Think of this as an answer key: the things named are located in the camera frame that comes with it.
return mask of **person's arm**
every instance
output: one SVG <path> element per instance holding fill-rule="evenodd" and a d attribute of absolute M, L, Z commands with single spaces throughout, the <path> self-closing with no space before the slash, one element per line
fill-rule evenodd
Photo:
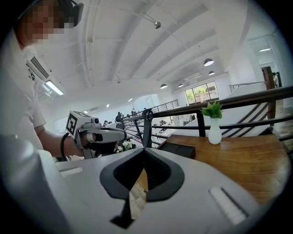
<path fill-rule="evenodd" d="M 61 157 L 60 144 L 62 137 L 46 131 L 43 125 L 36 127 L 35 131 L 42 143 L 43 149 L 49 151 L 53 157 Z M 83 157 L 81 149 L 76 147 L 71 136 L 66 137 L 64 140 L 64 154 L 65 156 L 77 155 Z"/>

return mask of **headset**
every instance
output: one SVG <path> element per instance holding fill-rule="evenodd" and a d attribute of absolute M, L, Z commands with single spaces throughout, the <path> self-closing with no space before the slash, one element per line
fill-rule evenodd
<path fill-rule="evenodd" d="M 20 20 L 22 16 L 35 4 L 40 2 L 41 0 L 33 1 L 25 11 L 18 17 L 17 20 Z M 78 23 L 81 21 L 82 11 L 84 4 L 83 3 L 76 3 L 73 0 L 58 0 L 59 5 L 62 7 L 63 11 L 65 12 L 66 16 L 70 18 L 69 24 L 73 27 L 76 27 Z"/>

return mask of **black cable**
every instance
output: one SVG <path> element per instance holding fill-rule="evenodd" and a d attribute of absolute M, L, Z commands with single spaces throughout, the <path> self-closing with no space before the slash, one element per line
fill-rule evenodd
<path fill-rule="evenodd" d="M 61 144 L 60 144 L 60 150 L 61 150 L 61 155 L 62 157 L 67 161 L 67 158 L 65 157 L 64 155 L 64 141 L 65 141 L 65 138 L 69 135 L 69 133 L 65 133 L 64 136 L 62 137 L 61 139 Z"/>

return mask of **desk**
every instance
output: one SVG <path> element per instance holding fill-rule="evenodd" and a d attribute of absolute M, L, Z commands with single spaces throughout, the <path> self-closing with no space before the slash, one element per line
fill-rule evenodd
<path fill-rule="evenodd" d="M 275 135 L 223 138 L 217 145 L 210 144 L 206 137 L 171 135 L 165 142 L 194 146 L 195 160 L 213 166 L 240 184 L 259 204 L 282 191 L 291 170 L 289 158 Z M 145 172 L 138 183 L 147 186 Z"/>

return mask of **vase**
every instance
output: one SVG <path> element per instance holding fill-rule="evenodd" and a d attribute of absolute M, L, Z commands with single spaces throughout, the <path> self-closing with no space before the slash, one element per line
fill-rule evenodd
<path fill-rule="evenodd" d="M 222 133 L 219 127 L 218 118 L 211 118 L 211 129 L 209 132 L 209 142 L 219 144 L 222 139 Z"/>

